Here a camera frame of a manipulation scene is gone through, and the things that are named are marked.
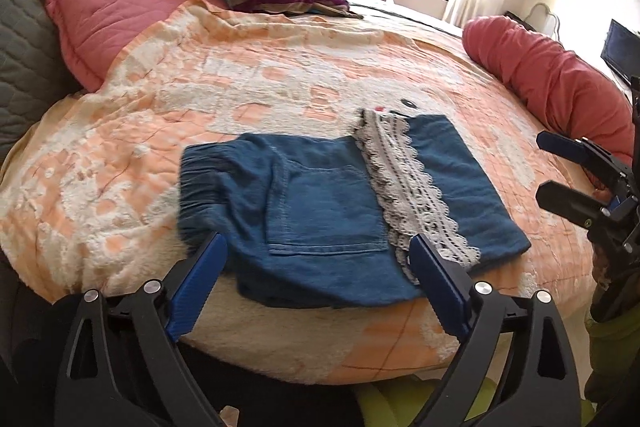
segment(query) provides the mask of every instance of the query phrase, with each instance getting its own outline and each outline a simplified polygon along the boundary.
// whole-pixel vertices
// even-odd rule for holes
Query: bed sheet
[[[405,23],[415,23],[419,26],[426,26],[432,30],[438,30],[440,33],[450,35],[452,37],[462,37],[462,28],[458,28],[453,24],[449,24],[436,17],[418,12],[406,6],[395,4],[393,2],[381,0],[347,0],[351,6],[351,11],[363,15],[369,19],[391,19]]]
[[[541,152],[542,126],[466,56],[456,37],[405,20],[240,14],[192,0],[138,36],[101,90],[22,144],[0,185],[0,246],[49,300],[108,295],[163,277],[177,237],[180,154],[242,132],[349,134],[357,108],[444,114],[532,248],[482,276],[508,293],[544,287],[561,313],[593,289],[584,231],[540,210],[547,179],[589,192],[580,168]],[[188,342],[282,380],[344,384],[445,364],[457,343],[426,299],[382,309],[268,309],[218,280]]]

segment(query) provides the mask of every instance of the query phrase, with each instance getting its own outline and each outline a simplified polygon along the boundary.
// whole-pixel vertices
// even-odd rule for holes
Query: red pillow
[[[89,92],[100,88],[121,49],[187,0],[46,0],[69,71]],[[227,9],[223,0],[206,0]]]
[[[511,89],[547,128],[588,138],[631,165],[631,105],[611,80],[574,52],[507,17],[467,23],[462,43],[473,61]]]

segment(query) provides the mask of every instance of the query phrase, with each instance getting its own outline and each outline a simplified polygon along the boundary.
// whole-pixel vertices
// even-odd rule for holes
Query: metal screw
[[[489,295],[489,293],[494,291],[494,289],[491,288],[491,285],[488,282],[477,282],[475,288],[476,291],[478,293],[481,293],[482,295]]]
[[[155,279],[145,283],[145,293],[156,293],[162,287],[160,281]]]
[[[548,291],[542,290],[536,293],[536,297],[540,302],[544,302],[545,304],[549,304],[551,302],[551,293]]]
[[[98,290],[89,290],[84,294],[84,300],[86,302],[93,302],[98,298]]]

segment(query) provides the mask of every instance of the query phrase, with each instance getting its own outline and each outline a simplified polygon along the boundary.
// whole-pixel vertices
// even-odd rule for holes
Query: computer screen
[[[640,37],[615,20],[600,56],[627,84],[632,76],[640,77]]]

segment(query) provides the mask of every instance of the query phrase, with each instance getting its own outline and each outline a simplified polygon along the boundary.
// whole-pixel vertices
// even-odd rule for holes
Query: lace trim
[[[425,233],[444,259],[465,268],[480,261],[480,251],[458,233],[442,192],[411,147],[408,130],[406,118],[363,109],[353,137],[389,226],[389,242],[396,247],[396,259],[405,275],[417,284],[407,260],[409,242],[417,233]]]

